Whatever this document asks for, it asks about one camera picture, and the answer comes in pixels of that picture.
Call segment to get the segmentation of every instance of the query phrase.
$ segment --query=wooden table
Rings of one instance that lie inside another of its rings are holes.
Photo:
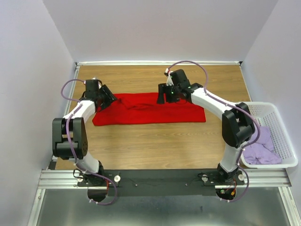
[[[182,68],[191,83],[205,83],[205,75],[193,65]],[[205,66],[209,74],[208,90],[233,102],[249,101],[245,83],[237,65]],[[97,77],[113,93],[157,92],[166,82],[164,65],[81,66],[79,79]],[[76,84],[73,98],[80,98],[85,86]],[[205,123],[164,123],[110,125],[96,127],[91,117],[86,123],[90,153],[105,169],[193,169],[216,168],[223,157],[222,123],[206,110]],[[57,170],[71,170],[69,161],[59,159]]]

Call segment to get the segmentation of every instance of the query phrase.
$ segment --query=gray wall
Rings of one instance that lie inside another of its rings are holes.
[[[301,160],[301,1],[279,0],[242,64],[254,101],[274,103]],[[301,165],[288,169],[301,211]]]
[[[277,0],[44,0],[76,62],[244,60]]]
[[[0,2],[0,225],[27,225],[74,61],[41,0]]]

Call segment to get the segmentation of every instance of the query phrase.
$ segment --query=red towel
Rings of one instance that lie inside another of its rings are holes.
[[[171,122],[206,122],[204,109],[184,100],[157,104],[158,93],[120,93],[108,108],[97,112],[95,126]]]

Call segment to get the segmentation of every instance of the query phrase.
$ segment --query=purple cloth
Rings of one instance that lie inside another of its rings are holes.
[[[261,126],[260,132],[261,135],[256,143],[245,148],[245,151],[243,152],[245,161],[252,165],[281,163],[282,159],[274,152],[274,145],[269,128]],[[257,129],[255,128],[255,133],[252,135],[250,141],[255,140],[256,137]]]

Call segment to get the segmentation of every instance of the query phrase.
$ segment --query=white plastic basket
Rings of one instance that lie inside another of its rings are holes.
[[[298,159],[276,106],[264,102],[245,103],[249,106],[251,115],[258,121],[259,125],[269,127],[274,144],[274,151],[280,156],[282,163],[271,165],[251,165],[246,163],[243,154],[241,156],[241,162],[249,168],[258,169],[288,168],[296,166],[298,164]]]

